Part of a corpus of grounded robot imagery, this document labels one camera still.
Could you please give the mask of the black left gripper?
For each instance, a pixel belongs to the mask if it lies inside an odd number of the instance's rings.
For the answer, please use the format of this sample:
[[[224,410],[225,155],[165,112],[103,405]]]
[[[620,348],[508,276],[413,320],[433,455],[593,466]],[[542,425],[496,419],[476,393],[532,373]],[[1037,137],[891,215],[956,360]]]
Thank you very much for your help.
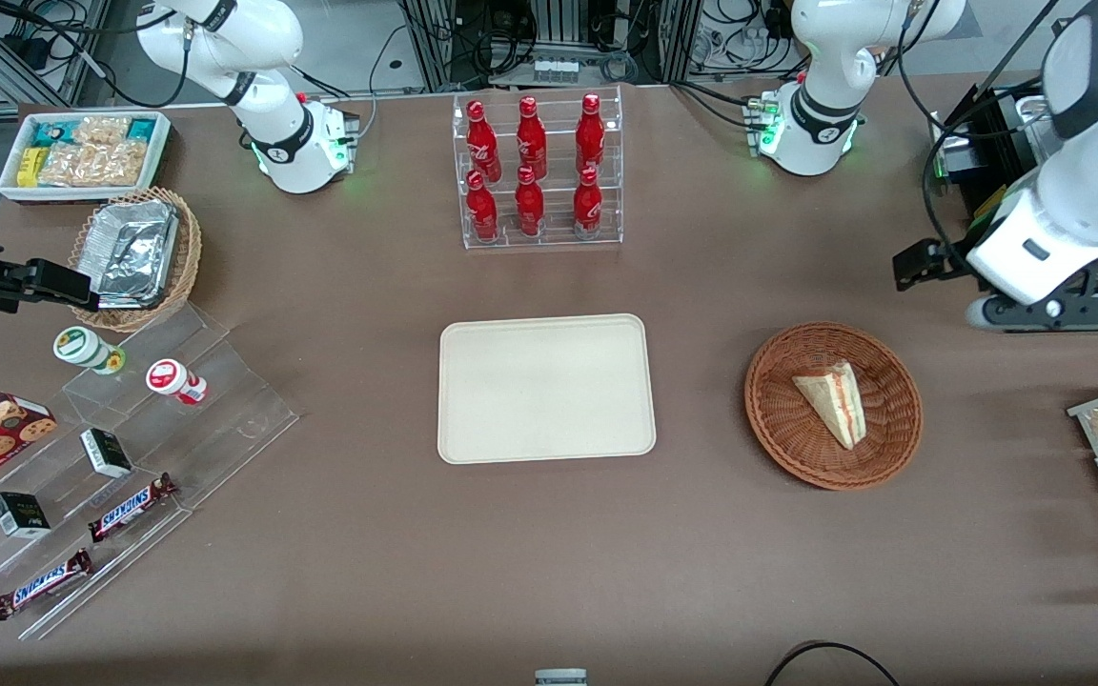
[[[973,238],[912,244],[893,256],[896,290],[905,292],[931,279],[979,278],[968,259],[968,254],[976,244]]]

